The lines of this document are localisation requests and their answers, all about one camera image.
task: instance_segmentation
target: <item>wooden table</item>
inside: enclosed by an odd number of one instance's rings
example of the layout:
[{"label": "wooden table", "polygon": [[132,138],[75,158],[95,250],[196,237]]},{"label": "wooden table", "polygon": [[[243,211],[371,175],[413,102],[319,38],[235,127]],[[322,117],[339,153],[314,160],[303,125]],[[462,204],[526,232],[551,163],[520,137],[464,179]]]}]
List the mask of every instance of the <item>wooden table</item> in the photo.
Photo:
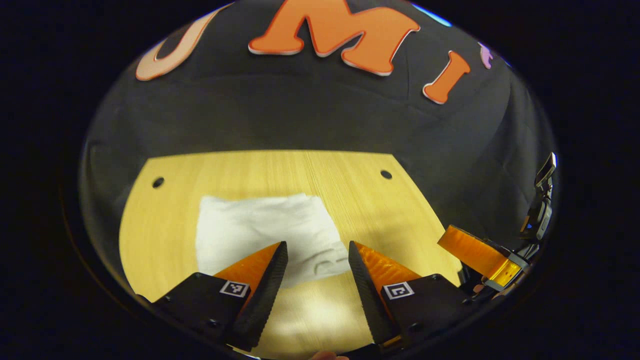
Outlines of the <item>wooden table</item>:
[{"label": "wooden table", "polygon": [[[381,175],[386,170],[392,175]],[[157,178],[164,183],[154,188]],[[149,159],[127,200],[120,255],[136,293],[156,301],[193,272],[200,199],[322,198],[345,246],[355,240],[420,275],[460,285],[461,263],[436,242],[444,228],[390,154],[237,151]],[[372,342],[351,272],[281,289],[253,356],[308,359]]]}]

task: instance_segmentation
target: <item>white cloth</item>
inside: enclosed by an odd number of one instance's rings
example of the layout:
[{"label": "white cloth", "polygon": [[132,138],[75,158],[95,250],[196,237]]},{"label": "white cloth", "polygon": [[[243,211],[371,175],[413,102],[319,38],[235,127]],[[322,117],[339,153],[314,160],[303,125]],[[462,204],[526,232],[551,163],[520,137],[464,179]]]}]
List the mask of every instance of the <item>white cloth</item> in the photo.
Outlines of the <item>white cloth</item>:
[{"label": "white cloth", "polygon": [[282,287],[349,271],[348,253],[322,199],[304,193],[227,201],[200,201],[198,269],[214,275],[274,243],[286,241],[289,262]]}]

